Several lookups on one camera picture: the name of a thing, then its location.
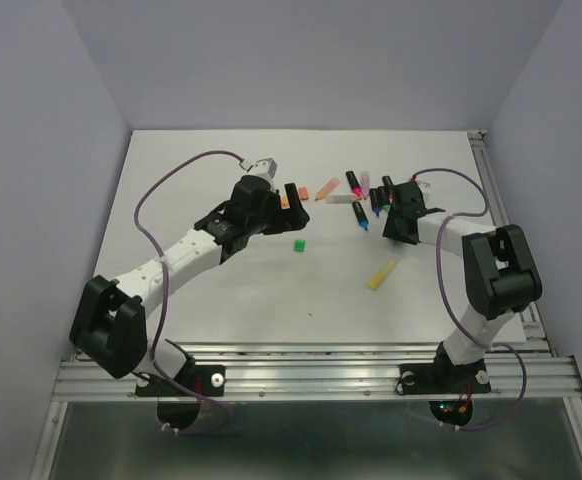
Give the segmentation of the pastel yellow highlighter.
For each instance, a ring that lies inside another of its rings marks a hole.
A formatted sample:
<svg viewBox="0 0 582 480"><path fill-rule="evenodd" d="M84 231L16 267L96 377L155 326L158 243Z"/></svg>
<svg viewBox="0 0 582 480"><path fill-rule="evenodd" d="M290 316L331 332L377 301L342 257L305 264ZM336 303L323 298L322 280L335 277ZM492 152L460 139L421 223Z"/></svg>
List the pastel yellow highlighter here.
<svg viewBox="0 0 582 480"><path fill-rule="evenodd" d="M399 262L400 258L397 256L387 260L367 282L367 288L371 291L376 291L391 275Z"/></svg>

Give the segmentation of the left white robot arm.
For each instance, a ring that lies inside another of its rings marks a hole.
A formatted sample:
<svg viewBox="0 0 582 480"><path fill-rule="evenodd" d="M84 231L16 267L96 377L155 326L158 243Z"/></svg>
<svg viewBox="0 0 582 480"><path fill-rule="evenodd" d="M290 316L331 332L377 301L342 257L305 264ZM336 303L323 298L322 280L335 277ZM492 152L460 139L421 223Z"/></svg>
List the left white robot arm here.
<svg viewBox="0 0 582 480"><path fill-rule="evenodd" d="M288 206L271 183L243 176L229 199L220 203L167 250L145 264L108 280L97 275L82 291L70 342L115 379L151 367L157 353L147 335L147 319L163 310L168 298L198 275L244 250L258 234L304 229L310 216L296 186L284 186Z"/></svg>

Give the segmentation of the orange black highlighter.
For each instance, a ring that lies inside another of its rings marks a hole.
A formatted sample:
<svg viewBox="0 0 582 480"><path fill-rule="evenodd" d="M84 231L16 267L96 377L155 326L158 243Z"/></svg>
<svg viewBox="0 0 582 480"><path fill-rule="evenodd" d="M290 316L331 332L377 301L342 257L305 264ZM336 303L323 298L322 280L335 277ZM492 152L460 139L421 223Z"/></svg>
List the orange black highlighter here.
<svg viewBox="0 0 582 480"><path fill-rule="evenodd" d="M382 184L383 184L383 189L385 191L386 197L391 200L392 196L393 196L393 188L394 188L394 183L391 179L391 177L389 175L384 175L382 177Z"/></svg>

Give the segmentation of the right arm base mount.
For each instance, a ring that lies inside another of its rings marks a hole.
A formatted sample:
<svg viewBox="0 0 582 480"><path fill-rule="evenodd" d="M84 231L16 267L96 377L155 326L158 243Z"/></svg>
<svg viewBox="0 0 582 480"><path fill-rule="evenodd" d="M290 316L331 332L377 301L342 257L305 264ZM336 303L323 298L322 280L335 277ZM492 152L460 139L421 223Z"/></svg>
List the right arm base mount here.
<svg viewBox="0 0 582 480"><path fill-rule="evenodd" d="M431 363L406 363L398 366L395 392L403 397L428 399L434 419L456 429L467 427L472 419L475 395L492 391L483 361L463 371L453 367L444 372Z"/></svg>

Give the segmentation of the green pen cap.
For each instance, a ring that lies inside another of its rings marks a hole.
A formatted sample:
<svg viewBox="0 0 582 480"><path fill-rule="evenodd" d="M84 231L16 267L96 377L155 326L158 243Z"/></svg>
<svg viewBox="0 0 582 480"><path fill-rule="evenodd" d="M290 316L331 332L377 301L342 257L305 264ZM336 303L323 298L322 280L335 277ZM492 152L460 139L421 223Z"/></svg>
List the green pen cap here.
<svg viewBox="0 0 582 480"><path fill-rule="evenodd" d="M297 239L294 242L293 250L298 253L302 253L305 250L305 241L302 239Z"/></svg>

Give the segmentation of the clear orange-tip highlighter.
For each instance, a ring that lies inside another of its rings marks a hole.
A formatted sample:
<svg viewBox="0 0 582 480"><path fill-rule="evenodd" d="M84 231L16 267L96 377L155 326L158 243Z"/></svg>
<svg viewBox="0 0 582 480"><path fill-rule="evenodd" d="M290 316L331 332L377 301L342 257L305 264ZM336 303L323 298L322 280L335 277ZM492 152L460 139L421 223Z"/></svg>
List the clear orange-tip highlighter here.
<svg viewBox="0 0 582 480"><path fill-rule="evenodd" d="M351 204L360 200L361 197L355 194L335 194L325 198L327 204Z"/></svg>

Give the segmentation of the pastel lilac highlighter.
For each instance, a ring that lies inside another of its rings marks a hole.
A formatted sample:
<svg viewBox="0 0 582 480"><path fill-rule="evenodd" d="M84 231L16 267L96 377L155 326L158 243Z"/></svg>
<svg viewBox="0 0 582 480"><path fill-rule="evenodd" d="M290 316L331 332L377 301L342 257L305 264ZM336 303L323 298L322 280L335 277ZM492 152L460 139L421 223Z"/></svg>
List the pastel lilac highlighter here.
<svg viewBox="0 0 582 480"><path fill-rule="evenodd" d="M360 173L360 197L367 199L370 194L370 174L368 171L362 171Z"/></svg>

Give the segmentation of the pastel orange highlighter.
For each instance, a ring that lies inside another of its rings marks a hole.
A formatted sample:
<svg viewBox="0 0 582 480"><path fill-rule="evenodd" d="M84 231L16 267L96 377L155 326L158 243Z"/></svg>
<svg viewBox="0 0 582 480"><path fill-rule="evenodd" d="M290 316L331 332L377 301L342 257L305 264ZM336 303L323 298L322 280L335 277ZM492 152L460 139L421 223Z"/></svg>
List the pastel orange highlighter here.
<svg viewBox="0 0 582 480"><path fill-rule="evenodd" d="M324 186L322 186L315 195L315 200L320 201L329 196L340 185L338 177L331 178Z"/></svg>

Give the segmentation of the pink black highlighter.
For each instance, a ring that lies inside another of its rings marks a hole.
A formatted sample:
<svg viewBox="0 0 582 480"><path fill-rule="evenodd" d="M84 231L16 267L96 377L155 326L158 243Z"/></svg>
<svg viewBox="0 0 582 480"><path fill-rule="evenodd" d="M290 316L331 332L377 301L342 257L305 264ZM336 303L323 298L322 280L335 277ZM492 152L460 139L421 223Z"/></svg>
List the pink black highlighter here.
<svg viewBox="0 0 582 480"><path fill-rule="evenodd" d="M345 176L352 193L359 199L364 199L365 195L355 172L348 170L345 172Z"/></svg>

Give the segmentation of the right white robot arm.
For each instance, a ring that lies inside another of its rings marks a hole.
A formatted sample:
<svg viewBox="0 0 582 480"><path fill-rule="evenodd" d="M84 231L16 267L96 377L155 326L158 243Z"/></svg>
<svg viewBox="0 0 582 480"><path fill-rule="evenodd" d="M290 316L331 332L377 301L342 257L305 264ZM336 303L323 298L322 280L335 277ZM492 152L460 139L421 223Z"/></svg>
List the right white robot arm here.
<svg viewBox="0 0 582 480"><path fill-rule="evenodd" d="M392 201L383 236L434 247L438 288L455 328L436 351L431 378L437 387L453 390L477 373L493 340L515 314L541 297L542 281L521 227L482 225L472 221L473 213L429 208L414 181L389 191ZM444 286L444 252L463 263L468 305L460 317L453 313Z"/></svg>

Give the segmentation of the purple black highlighter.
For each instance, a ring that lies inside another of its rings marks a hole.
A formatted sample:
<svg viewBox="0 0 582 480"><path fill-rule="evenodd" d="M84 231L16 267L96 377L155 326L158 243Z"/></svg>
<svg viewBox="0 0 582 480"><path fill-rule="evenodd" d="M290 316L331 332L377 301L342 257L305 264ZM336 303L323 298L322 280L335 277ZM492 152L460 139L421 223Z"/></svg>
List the purple black highlighter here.
<svg viewBox="0 0 582 480"><path fill-rule="evenodd" d="M371 188L369 190L369 199L371 203L371 209L376 217L380 216L380 211L382 210L382 204L380 201L379 191L377 188Z"/></svg>

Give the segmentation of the blue black highlighter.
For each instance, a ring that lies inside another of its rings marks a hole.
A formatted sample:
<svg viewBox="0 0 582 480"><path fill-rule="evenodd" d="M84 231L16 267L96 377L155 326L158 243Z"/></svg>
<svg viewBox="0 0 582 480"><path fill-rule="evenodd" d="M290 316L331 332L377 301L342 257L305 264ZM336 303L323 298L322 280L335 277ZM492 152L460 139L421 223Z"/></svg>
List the blue black highlighter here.
<svg viewBox="0 0 582 480"><path fill-rule="evenodd" d="M358 201L353 202L352 208L353 208L353 212L354 212L354 215L356 217L357 223L365 232L368 232L369 231L369 220L368 220L367 215L363 209L362 204Z"/></svg>

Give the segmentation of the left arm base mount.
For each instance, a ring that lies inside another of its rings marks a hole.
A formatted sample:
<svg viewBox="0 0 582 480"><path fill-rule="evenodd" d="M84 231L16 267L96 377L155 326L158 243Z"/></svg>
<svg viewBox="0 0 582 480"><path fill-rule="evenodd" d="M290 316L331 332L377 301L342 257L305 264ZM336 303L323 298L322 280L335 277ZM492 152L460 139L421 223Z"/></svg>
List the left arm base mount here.
<svg viewBox="0 0 582 480"><path fill-rule="evenodd" d="M136 394L158 399L156 416L160 428L175 436L215 433L231 419L230 408L220 398L224 394L226 368L199 366L178 343L162 341L155 357L145 357L132 372ZM174 402L163 402L174 397Z"/></svg>

